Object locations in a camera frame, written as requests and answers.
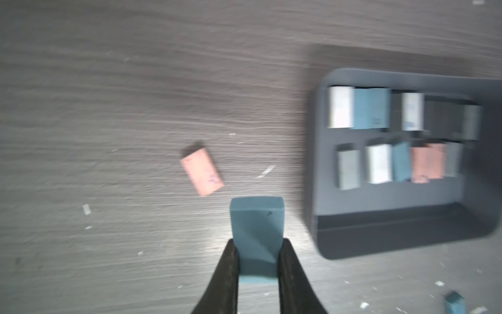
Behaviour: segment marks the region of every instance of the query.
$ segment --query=gray tray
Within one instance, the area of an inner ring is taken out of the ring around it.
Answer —
[[[466,142],[462,175],[426,184],[365,180],[364,147],[410,140],[410,132],[327,128],[327,89],[388,87],[466,97],[483,106],[477,142]],[[319,252],[338,259],[478,238],[500,220],[502,80],[340,68],[325,76],[309,103],[305,220]],[[361,150],[361,187],[339,190],[336,152]]]

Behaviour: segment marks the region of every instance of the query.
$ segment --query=white block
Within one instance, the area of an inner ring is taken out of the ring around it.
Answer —
[[[403,93],[403,130],[421,131],[424,128],[424,94]]]
[[[366,146],[368,182],[380,184],[392,181],[390,144]]]
[[[332,86],[329,88],[329,128],[354,126],[354,87]]]

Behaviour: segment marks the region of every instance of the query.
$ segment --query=pink block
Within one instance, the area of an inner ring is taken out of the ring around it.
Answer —
[[[225,186],[205,148],[186,156],[181,164],[200,196],[207,196]]]
[[[410,150],[411,150],[411,159],[413,163],[411,181],[413,183],[429,182],[428,159],[431,148],[412,147]]]
[[[428,176],[429,179],[442,179],[444,178],[445,169],[445,144],[427,144],[431,148],[429,155]]]

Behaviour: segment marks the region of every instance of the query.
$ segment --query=blue block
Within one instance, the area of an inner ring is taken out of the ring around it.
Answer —
[[[455,291],[446,296],[445,307],[447,314],[465,314],[464,298]]]
[[[284,234],[282,197],[236,197],[230,202],[230,219],[239,253],[239,282],[277,283]]]
[[[388,128],[391,115],[391,90],[389,88],[370,88],[369,91],[372,109],[370,129]]]
[[[371,129],[370,88],[354,89],[354,126],[353,129]]]
[[[401,142],[392,146],[392,173],[397,182],[411,178],[410,143]]]

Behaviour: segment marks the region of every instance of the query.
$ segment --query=block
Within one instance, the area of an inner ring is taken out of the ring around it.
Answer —
[[[424,127],[422,130],[422,137],[435,138],[436,135],[436,102],[434,100],[426,100],[424,102]]]
[[[460,140],[463,126],[463,106],[444,100],[424,102],[424,129],[422,137]]]
[[[445,171],[445,144],[434,143],[427,144],[431,150],[429,151],[427,176],[429,179],[444,178]]]
[[[360,160],[358,150],[338,152],[338,188],[350,190],[360,186]]]
[[[352,128],[354,87],[332,86],[329,88],[329,128]]]
[[[383,129],[389,127],[391,90],[389,88],[370,88],[369,100],[371,102],[370,129]]]
[[[428,159],[430,150],[429,147],[412,147],[410,149],[412,160],[411,181],[413,183],[429,182]]]
[[[410,143],[401,142],[392,146],[392,174],[397,182],[411,178]]]
[[[424,121],[424,95],[422,93],[403,93],[403,130],[421,131]]]
[[[466,314],[465,300],[458,292],[452,291],[444,301],[447,314]]]
[[[388,132],[398,132],[403,129],[403,98],[401,93],[392,93],[390,122]]]
[[[181,159],[181,164],[201,197],[225,186],[205,148]]]
[[[390,144],[367,146],[366,154],[368,182],[380,184],[392,181]]]
[[[233,243],[239,254],[239,283],[278,283],[284,234],[284,200],[236,197],[230,202]]]
[[[462,139],[463,121],[464,121],[464,105],[459,103],[450,103],[450,135],[447,139],[451,141],[460,141]]]
[[[353,129],[371,129],[370,88],[354,89],[354,122]]]
[[[456,142],[446,143],[445,177],[456,177],[460,171],[463,144]]]
[[[468,141],[477,141],[482,107],[475,104],[464,105],[464,123],[462,138]]]

